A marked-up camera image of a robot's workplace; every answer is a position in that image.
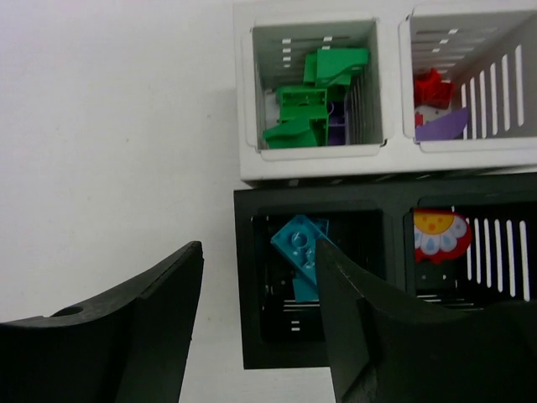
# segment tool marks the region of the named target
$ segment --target white plastic bin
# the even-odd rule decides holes
[[[537,0],[420,3],[238,4],[241,178],[537,165]],[[268,149],[262,133],[279,115],[272,90],[301,83],[305,55],[327,45],[367,46],[371,53],[359,144]],[[431,67],[455,85],[451,109],[471,112],[462,139],[415,141],[413,74]]]
[[[461,139],[421,142],[424,152],[537,152],[536,36],[534,2],[417,7],[400,27],[405,135],[415,135],[413,73],[434,67],[455,85],[451,110],[470,118]]]

